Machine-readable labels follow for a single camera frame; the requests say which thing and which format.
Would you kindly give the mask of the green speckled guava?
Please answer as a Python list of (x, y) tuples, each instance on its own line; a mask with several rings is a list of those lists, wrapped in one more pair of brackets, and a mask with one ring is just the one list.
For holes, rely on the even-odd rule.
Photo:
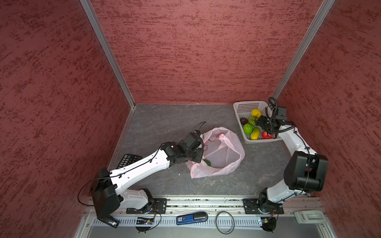
[(251, 126), (253, 127), (256, 127), (257, 126), (257, 122), (258, 122), (259, 118), (255, 118), (255, 117), (250, 117), (248, 119), (248, 124), (250, 124)]

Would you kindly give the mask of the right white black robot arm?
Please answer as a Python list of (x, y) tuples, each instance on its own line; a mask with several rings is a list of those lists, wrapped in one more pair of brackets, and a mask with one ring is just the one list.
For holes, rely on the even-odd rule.
[(322, 191), (328, 170), (327, 157), (307, 144), (295, 124), (287, 120), (286, 108), (277, 104), (270, 108), (271, 114), (266, 110), (259, 119), (259, 126), (268, 135), (281, 138), (291, 158), (283, 179), (260, 193), (257, 206), (263, 214), (276, 212), (286, 200), (295, 196)]

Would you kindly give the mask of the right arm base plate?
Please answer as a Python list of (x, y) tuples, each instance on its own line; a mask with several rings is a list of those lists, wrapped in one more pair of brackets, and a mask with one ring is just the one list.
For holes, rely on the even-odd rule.
[(243, 208), (245, 214), (259, 214), (259, 215), (271, 215), (271, 214), (284, 214), (283, 204), (274, 203), (268, 200), (260, 200), (257, 198), (244, 198)]

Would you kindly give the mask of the dark purple mangosteen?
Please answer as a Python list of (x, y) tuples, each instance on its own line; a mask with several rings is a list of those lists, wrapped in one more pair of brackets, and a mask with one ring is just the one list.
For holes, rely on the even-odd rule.
[(242, 126), (244, 126), (245, 124), (248, 123), (248, 119), (246, 119), (246, 118), (240, 118), (240, 123), (241, 123)]

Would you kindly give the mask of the bright green bumpy fruit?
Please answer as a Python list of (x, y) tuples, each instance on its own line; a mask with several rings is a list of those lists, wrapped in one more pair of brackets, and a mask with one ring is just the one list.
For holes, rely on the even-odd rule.
[(245, 135), (251, 135), (253, 133), (254, 127), (250, 124), (243, 125), (243, 131)]

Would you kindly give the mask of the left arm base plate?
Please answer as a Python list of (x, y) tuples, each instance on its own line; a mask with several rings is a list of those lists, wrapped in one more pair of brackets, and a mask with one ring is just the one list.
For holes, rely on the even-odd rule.
[(156, 214), (156, 212), (161, 215), (166, 213), (168, 199), (166, 198), (155, 198), (153, 204), (150, 206), (149, 210), (144, 209), (134, 209), (127, 208), (127, 214)]

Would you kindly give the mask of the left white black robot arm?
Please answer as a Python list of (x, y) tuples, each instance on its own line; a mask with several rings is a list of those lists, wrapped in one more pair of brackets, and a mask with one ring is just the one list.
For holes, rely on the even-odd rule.
[(126, 166), (108, 171), (100, 169), (95, 178), (89, 181), (92, 206), (97, 219), (106, 225), (117, 228), (120, 221), (111, 215), (119, 208), (150, 212), (154, 199), (147, 189), (131, 190), (130, 187), (151, 174), (170, 168), (173, 165), (192, 161), (200, 163), (204, 152), (204, 142), (199, 130), (190, 132), (179, 143), (162, 143), (151, 155)]

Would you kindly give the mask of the yellow round fruit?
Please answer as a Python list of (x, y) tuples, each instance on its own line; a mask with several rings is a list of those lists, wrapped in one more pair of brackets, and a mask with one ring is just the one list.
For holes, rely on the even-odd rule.
[(251, 116), (255, 118), (259, 118), (262, 116), (262, 112), (258, 109), (253, 109), (251, 112)]

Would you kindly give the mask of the red apple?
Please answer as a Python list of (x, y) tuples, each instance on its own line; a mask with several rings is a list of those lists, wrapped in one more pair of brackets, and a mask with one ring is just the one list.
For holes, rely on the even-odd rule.
[(273, 137), (274, 137), (273, 135), (268, 134), (268, 133), (265, 132), (265, 131), (262, 133), (262, 138), (263, 138), (263, 139), (273, 139)]

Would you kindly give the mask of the pink printed plastic bag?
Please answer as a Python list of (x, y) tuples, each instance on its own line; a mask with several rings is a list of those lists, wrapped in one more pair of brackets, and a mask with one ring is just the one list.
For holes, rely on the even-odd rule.
[[(204, 152), (201, 163), (187, 161), (193, 179), (227, 175), (234, 172), (245, 157), (238, 136), (231, 130), (218, 127), (204, 135)], [(203, 160), (211, 162), (209, 167)]]

